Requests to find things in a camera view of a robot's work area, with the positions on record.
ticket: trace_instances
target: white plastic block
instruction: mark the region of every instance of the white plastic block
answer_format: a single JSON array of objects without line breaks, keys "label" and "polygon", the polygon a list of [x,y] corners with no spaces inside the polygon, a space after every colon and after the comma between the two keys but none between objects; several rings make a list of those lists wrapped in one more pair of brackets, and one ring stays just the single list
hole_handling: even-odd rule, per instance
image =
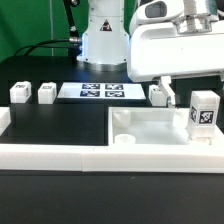
[{"label": "white plastic block", "polygon": [[0,136],[11,123],[9,107],[0,107]]},{"label": "white plastic block", "polygon": [[24,81],[24,82],[17,82],[11,89],[10,89],[10,100],[11,103],[26,103],[28,98],[31,96],[31,83]]},{"label": "white plastic block", "polygon": [[165,107],[167,98],[157,85],[150,85],[149,100],[154,107]]},{"label": "white plastic block", "polygon": [[38,90],[38,102],[39,104],[53,104],[57,96],[56,83],[43,83]]},{"label": "white plastic block", "polygon": [[187,131],[192,138],[213,137],[220,97],[212,91],[193,91]]},{"label": "white plastic block", "polygon": [[131,124],[131,111],[127,109],[113,112],[113,125],[118,128],[127,128]]}]

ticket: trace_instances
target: white box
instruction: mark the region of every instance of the white box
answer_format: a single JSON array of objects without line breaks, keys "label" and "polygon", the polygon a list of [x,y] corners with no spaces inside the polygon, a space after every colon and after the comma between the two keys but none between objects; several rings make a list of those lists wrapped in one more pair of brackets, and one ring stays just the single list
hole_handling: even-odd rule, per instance
[{"label": "white box", "polygon": [[10,100],[11,103],[26,103],[28,98],[31,96],[31,83],[24,81],[24,82],[17,82],[11,89],[10,89]]},{"label": "white box", "polygon": [[220,97],[212,91],[193,91],[187,131],[193,138],[213,137]]},{"label": "white box", "polygon": [[57,96],[56,83],[43,83],[38,90],[38,102],[39,104],[53,104]]},{"label": "white box", "polygon": [[165,107],[167,105],[167,97],[157,85],[149,86],[149,100],[154,107]]},{"label": "white box", "polygon": [[0,107],[0,136],[11,123],[9,107]]}]

